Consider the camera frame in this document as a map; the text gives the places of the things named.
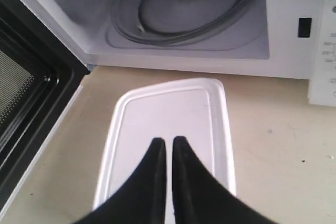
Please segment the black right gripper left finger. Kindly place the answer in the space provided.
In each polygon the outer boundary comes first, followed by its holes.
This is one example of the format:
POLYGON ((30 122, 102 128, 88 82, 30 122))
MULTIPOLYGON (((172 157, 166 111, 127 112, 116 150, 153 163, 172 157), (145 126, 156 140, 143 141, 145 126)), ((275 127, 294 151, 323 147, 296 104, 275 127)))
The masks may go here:
POLYGON ((96 210, 76 223, 164 223, 166 168, 165 141, 154 138, 126 182, 96 210))

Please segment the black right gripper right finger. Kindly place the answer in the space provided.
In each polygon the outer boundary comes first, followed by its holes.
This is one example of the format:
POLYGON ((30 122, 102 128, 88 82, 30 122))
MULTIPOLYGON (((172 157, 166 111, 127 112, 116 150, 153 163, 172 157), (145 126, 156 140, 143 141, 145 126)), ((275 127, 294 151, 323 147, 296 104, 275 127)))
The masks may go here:
POLYGON ((175 137, 172 157, 176 223, 273 223, 224 188, 202 164, 187 138, 175 137))

